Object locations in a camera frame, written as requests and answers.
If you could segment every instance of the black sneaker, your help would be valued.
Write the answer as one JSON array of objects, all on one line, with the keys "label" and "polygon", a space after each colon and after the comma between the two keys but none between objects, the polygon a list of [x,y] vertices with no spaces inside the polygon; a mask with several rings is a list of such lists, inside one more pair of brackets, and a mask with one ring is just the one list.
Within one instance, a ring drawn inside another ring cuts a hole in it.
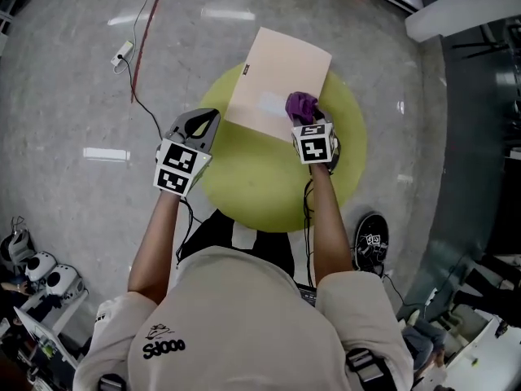
[{"label": "black sneaker", "polygon": [[355,234],[353,265],[356,270],[383,276],[389,248],[389,229],[381,214],[369,213],[358,223]]}]

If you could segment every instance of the white power adapter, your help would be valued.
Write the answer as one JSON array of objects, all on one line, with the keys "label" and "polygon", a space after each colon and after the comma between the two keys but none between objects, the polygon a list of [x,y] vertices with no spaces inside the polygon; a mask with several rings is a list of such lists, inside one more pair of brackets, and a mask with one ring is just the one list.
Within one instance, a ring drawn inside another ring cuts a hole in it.
[{"label": "white power adapter", "polygon": [[116,52],[114,58],[112,58],[111,64],[114,65],[114,67],[117,67],[121,62],[121,59],[118,58],[118,56],[121,55],[124,58],[129,54],[133,47],[134,44],[131,41],[125,42],[123,46],[120,48],[120,50]]}]

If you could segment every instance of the red line on floor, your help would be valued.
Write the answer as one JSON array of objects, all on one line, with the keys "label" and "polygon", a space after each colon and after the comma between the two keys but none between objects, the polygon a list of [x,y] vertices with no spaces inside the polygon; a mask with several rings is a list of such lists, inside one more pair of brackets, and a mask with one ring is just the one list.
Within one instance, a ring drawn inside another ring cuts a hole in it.
[{"label": "red line on floor", "polygon": [[[141,66],[141,58],[143,55],[143,47],[145,46],[145,41],[148,36],[148,28],[150,27],[150,23],[152,22],[152,18],[154,17],[155,9],[157,9],[157,3],[159,3],[160,0],[154,1],[154,6],[152,6],[152,10],[150,12],[150,15],[148,16],[147,26],[145,27],[145,33],[143,34],[143,39],[141,40],[141,46],[139,47],[139,54],[138,54],[138,60],[136,61],[136,68],[134,69],[134,79],[132,81],[132,85],[134,86],[134,89],[136,90],[136,85],[138,84],[138,74],[139,74],[139,67]],[[130,96],[130,102],[134,102],[134,94],[131,94]]]}]

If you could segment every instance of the beige t-shirt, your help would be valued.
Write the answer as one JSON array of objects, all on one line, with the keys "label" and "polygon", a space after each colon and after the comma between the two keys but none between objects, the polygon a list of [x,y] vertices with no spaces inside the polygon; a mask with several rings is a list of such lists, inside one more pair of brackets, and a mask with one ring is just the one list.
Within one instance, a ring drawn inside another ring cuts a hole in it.
[{"label": "beige t-shirt", "polygon": [[182,262],[159,306],[135,292],[100,306],[74,390],[96,390],[106,373],[133,391],[358,390],[345,369],[353,348],[386,358],[397,390],[411,389],[412,358],[378,276],[328,275],[315,309],[276,266],[211,247]]}]

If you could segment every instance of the beige folder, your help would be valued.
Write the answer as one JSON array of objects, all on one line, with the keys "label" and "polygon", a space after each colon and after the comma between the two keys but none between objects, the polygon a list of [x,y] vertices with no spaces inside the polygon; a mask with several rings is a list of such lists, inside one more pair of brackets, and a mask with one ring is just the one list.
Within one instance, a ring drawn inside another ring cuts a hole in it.
[{"label": "beige folder", "polygon": [[330,63],[331,55],[322,49],[260,28],[225,119],[291,143],[287,96],[303,91],[318,99]]}]

